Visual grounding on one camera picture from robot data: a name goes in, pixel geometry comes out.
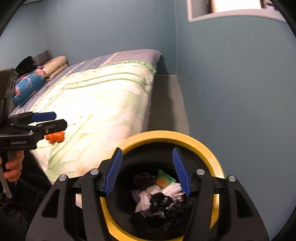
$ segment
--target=yellow rim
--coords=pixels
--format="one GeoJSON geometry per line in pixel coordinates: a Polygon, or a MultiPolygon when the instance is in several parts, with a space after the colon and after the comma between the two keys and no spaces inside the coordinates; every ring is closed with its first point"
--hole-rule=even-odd
{"type": "MultiPolygon", "coordinates": [[[[130,138],[125,139],[119,147],[122,149],[123,154],[129,152],[130,150],[139,147],[144,144],[153,143],[153,142],[170,142],[174,144],[178,144],[184,146],[194,153],[196,153],[206,164],[209,172],[212,176],[224,178],[224,172],[220,163],[214,154],[201,142],[196,139],[173,131],[148,131],[143,132],[137,135],[134,135],[130,138]]],[[[107,158],[111,158],[113,152],[107,156],[107,158]]],[[[110,234],[120,241],[145,241],[143,239],[134,237],[120,228],[116,222],[111,217],[105,198],[101,198],[101,204],[103,208],[103,213],[106,219],[107,227],[110,234]]],[[[211,228],[217,222],[219,216],[219,195],[214,195],[213,199],[213,212],[211,219],[211,228]]],[[[171,241],[182,241],[183,237],[179,237],[173,239],[171,241]]]]}

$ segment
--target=beige pillow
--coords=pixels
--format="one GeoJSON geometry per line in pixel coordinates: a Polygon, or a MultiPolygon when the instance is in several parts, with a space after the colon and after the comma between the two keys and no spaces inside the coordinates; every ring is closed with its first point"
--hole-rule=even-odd
{"type": "Polygon", "coordinates": [[[67,58],[65,56],[58,56],[46,62],[42,67],[45,76],[48,77],[65,63],[67,63],[67,58]]]}
{"type": "Polygon", "coordinates": [[[56,71],[54,71],[52,74],[50,74],[46,80],[50,81],[53,80],[54,77],[56,77],[59,73],[61,73],[63,70],[65,70],[66,68],[68,68],[69,65],[68,64],[63,64],[61,67],[59,67],[56,71]]]}

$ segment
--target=window ledge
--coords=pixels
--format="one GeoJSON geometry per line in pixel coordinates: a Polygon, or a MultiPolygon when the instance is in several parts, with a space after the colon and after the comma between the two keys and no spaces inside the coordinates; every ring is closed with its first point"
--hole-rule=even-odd
{"type": "Polygon", "coordinates": [[[208,18],[219,18],[219,17],[228,17],[228,16],[252,16],[259,18],[269,18],[275,21],[287,23],[284,17],[280,12],[274,10],[266,10],[266,9],[239,9],[239,10],[231,10],[225,12],[215,12],[205,14],[196,18],[188,19],[189,22],[195,22],[208,18]]]}

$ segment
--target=hand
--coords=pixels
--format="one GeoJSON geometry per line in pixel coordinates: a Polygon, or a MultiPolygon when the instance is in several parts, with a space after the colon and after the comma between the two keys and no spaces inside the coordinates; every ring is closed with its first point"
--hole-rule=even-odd
{"type": "Polygon", "coordinates": [[[22,160],[24,159],[24,151],[16,151],[15,157],[8,161],[5,165],[6,169],[9,170],[4,173],[4,178],[9,182],[16,182],[20,178],[20,172],[22,170],[22,160]]]}

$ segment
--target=white and green blanket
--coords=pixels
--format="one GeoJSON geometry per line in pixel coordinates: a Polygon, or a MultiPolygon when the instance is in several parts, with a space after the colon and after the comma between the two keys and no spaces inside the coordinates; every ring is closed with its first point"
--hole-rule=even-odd
{"type": "Polygon", "coordinates": [[[57,114],[68,127],[61,143],[41,140],[32,153],[53,183],[96,168],[125,138],[140,133],[156,70],[144,61],[123,61],[58,80],[30,109],[57,114]]]}

